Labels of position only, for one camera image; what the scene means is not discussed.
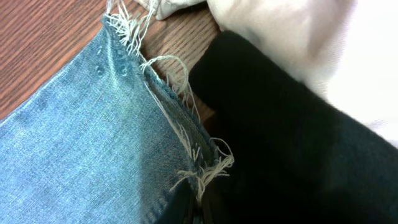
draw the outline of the denim fabric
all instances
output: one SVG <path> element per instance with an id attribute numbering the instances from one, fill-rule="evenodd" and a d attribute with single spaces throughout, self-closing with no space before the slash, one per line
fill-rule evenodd
<path id="1" fill-rule="evenodd" d="M 1 121 L 0 223 L 153 223 L 174 195 L 177 171 L 211 163 L 210 137 L 151 68 L 139 70 L 140 63 L 104 23 L 72 61 Z M 193 147 L 201 147 L 198 164 L 145 84 Z"/>

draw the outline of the blue denim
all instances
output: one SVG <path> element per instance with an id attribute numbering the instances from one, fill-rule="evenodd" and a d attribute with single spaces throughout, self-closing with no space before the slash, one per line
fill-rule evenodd
<path id="1" fill-rule="evenodd" d="M 0 122 L 0 223 L 154 223 L 174 195 L 177 172 L 211 164 L 209 135 L 141 63 L 104 22 Z M 146 85 L 200 146 L 197 163 Z"/>

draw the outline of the black fabric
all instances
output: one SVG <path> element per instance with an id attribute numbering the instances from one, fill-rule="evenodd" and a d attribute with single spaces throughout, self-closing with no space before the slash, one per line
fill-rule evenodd
<path id="1" fill-rule="evenodd" d="M 190 83 L 216 111 L 210 133 L 235 156 L 231 177 L 213 184 L 229 221 L 218 217 L 219 206 L 211 208 L 213 221 L 398 223 L 397 149 L 242 37 L 220 34 Z"/>

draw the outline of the wooden table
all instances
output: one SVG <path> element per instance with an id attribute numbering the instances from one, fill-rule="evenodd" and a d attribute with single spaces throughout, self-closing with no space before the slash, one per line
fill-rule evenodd
<path id="1" fill-rule="evenodd" d="M 73 58 L 101 29 L 105 0 L 0 1 L 0 119 L 33 94 Z M 129 12 L 146 13 L 133 0 Z M 176 12 L 165 21 L 153 17 L 141 52 L 146 58 L 172 54 L 191 69 L 218 33 L 206 4 Z M 160 73 L 176 61 L 154 65 Z M 197 100 L 202 120 L 212 111 Z"/>

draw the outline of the jeans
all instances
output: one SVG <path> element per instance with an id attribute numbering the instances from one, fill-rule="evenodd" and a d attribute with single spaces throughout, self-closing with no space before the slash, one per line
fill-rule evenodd
<path id="1" fill-rule="evenodd" d="M 154 223 L 177 172 L 212 164 L 209 135 L 142 60 L 104 22 L 0 122 L 0 223 Z"/>

